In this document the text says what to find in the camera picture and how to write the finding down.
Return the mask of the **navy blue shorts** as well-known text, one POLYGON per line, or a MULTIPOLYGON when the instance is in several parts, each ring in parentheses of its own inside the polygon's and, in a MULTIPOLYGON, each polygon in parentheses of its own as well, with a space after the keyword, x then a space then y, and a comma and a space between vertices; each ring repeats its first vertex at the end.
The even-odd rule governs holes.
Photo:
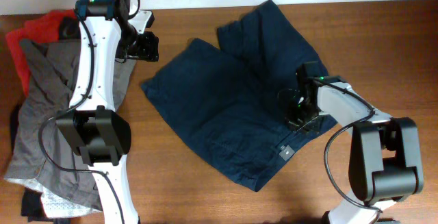
POLYGON ((194 153, 256 192, 335 125, 323 116, 315 130, 295 132, 285 122, 297 68, 319 56, 270 0, 219 27, 217 37, 218 46, 194 39, 142 91, 194 153))

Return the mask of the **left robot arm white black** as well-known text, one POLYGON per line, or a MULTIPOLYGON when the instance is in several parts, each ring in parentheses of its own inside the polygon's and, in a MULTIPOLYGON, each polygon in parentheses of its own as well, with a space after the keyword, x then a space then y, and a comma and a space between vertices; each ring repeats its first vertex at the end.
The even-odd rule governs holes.
POLYGON ((105 223, 139 223, 127 178, 129 123, 116 113, 113 80, 116 59, 156 62, 159 38, 150 32, 151 11, 131 10, 131 0, 77 0, 81 51, 68 109, 55 122, 72 152, 96 182, 105 223))

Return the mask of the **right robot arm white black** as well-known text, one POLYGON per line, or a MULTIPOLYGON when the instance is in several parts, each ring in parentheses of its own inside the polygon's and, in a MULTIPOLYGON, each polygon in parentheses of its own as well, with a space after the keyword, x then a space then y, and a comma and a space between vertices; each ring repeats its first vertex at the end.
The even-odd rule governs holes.
POLYGON ((340 76, 324 76, 317 62, 299 66, 296 77, 298 94, 285 113, 289 128, 318 132, 320 119, 325 116, 341 125, 329 138, 323 160, 331 184, 343 199, 324 213, 323 223, 382 223, 384 210, 423 190, 424 172, 414 120, 381 112, 340 76), (333 141, 344 132, 352 138, 349 193, 332 179, 328 161, 333 141))

